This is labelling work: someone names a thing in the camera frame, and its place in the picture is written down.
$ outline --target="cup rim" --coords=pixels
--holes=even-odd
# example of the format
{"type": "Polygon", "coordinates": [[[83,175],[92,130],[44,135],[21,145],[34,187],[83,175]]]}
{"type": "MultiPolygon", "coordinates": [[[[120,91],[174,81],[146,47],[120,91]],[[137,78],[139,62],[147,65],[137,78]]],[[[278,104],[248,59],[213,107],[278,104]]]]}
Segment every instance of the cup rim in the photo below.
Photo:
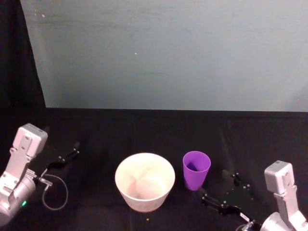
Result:
{"type": "Polygon", "coordinates": [[[126,158],[125,158],[124,160],[122,160],[121,163],[118,165],[118,167],[117,167],[116,170],[115,170],[115,184],[116,184],[117,189],[120,191],[120,193],[121,193],[122,195],[126,196],[127,198],[131,199],[131,200],[139,201],[139,202],[155,201],[155,200],[157,200],[157,199],[160,199],[160,198],[162,198],[162,197],[168,195],[168,193],[169,193],[169,192],[171,191],[171,189],[173,188],[173,186],[174,186],[174,184],[175,184],[175,170],[174,170],[173,166],[171,165],[171,163],[170,163],[167,159],[165,159],[164,157],[162,157],[162,156],[160,156],[160,155],[158,155],[158,154],[154,154],[154,153],[136,153],[136,154],[133,154],[133,155],[130,155],[130,156],[126,157],[126,158]],[[162,159],[163,159],[164,161],[166,161],[167,164],[171,167],[172,173],[173,173],[173,174],[172,174],[173,182],[172,182],[172,184],[170,185],[170,187],[167,189],[167,191],[166,191],[165,194],[163,194],[163,195],[161,195],[161,196],[157,196],[157,197],[155,197],[155,198],[151,198],[151,199],[138,199],[138,198],[135,198],[135,197],[132,197],[132,196],[127,195],[126,193],[124,193],[124,192],[120,189],[120,187],[119,187],[119,185],[118,185],[118,183],[117,183],[117,181],[116,181],[116,174],[117,174],[117,171],[118,171],[119,167],[120,167],[121,164],[122,164],[124,161],[126,161],[128,158],[131,158],[131,157],[136,156],[136,155],[141,155],[141,154],[150,154],[150,155],[155,155],[155,156],[157,156],[157,157],[159,157],[159,158],[162,158],[162,159]]]}
{"type": "Polygon", "coordinates": [[[187,153],[183,156],[183,166],[185,166],[185,168],[186,168],[189,172],[206,172],[206,171],[208,171],[208,170],[210,169],[211,165],[212,165],[212,162],[211,162],[210,157],[209,157],[207,154],[205,154],[204,152],[201,152],[201,151],[198,151],[198,150],[189,151],[189,152],[187,152],[187,153]],[[202,153],[206,158],[208,158],[210,164],[209,164],[209,166],[208,166],[207,169],[202,170],[202,171],[193,171],[193,170],[189,169],[189,168],[186,166],[186,164],[184,163],[184,158],[185,158],[186,155],[188,155],[189,153],[192,153],[192,152],[199,152],[199,153],[202,153]]]}

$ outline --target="plastic cup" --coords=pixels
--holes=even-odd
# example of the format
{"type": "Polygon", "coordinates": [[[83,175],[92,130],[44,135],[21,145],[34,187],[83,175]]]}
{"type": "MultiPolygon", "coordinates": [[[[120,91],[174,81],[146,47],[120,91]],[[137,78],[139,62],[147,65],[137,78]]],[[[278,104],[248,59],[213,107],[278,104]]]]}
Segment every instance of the plastic cup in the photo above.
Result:
{"type": "Polygon", "coordinates": [[[157,210],[175,182],[175,171],[163,157],[152,153],[134,154],[115,171],[115,184],[125,202],[138,212],[157,210]]]}
{"type": "Polygon", "coordinates": [[[209,168],[210,158],[203,152],[191,151],[183,157],[183,174],[185,187],[196,191],[203,185],[209,168]]]}

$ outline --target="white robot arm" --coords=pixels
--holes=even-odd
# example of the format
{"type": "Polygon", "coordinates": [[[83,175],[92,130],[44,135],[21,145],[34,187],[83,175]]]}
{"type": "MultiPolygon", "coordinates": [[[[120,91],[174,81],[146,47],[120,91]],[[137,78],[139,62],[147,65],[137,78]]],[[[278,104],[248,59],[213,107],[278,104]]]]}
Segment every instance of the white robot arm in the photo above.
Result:
{"type": "Polygon", "coordinates": [[[11,157],[0,177],[0,227],[6,225],[36,188],[30,162],[43,150],[48,134],[26,124],[20,127],[10,149],[11,157]]]}
{"type": "Polygon", "coordinates": [[[271,214],[261,231],[308,231],[308,223],[298,209],[292,164],[276,161],[264,171],[267,189],[274,193],[279,213],[271,214]]]}

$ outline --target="wall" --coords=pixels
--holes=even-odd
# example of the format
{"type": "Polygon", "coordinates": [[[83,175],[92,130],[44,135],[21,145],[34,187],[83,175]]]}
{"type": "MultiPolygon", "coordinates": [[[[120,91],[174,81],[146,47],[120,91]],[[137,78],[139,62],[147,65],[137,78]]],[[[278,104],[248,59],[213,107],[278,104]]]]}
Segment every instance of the wall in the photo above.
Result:
{"type": "Polygon", "coordinates": [[[307,111],[305,0],[22,0],[49,107],[307,111]]]}

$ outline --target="black table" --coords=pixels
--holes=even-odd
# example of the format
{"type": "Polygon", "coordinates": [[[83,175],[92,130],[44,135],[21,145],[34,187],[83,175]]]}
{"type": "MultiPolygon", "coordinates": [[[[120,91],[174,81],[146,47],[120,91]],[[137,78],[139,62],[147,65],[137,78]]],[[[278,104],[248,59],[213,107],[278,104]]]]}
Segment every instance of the black table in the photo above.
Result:
{"type": "MultiPolygon", "coordinates": [[[[223,169],[237,171],[251,184],[256,199],[269,212],[277,211],[277,206],[266,189],[264,169],[276,160],[291,162],[299,207],[307,216],[306,113],[3,109],[0,110],[1,172],[16,131],[25,123],[39,128],[50,126],[49,143],[59,153],[75,141],[82,141],[81,156],[65,169],[51,171],[62,177],[69,188],[69,202],[63,210],[47,210],[41,202],[43,187],[39,186],[27,206],[0,230],[235,230],[242,224],[239,219],[222,217],[204,207],[196,193],[183,186],[182,157],[191,150],[203,151],[212,160],[204,187],[215,188],[223,169]],[[165,203],[149,214],[131,210],[114,182],[121,160],[140,152],[165,157],[176,172],[176,183],[165,203]]],[[[53,182],[47,199],[54,206],[61,205],[64,190],[57,181],[53,182]]]]}

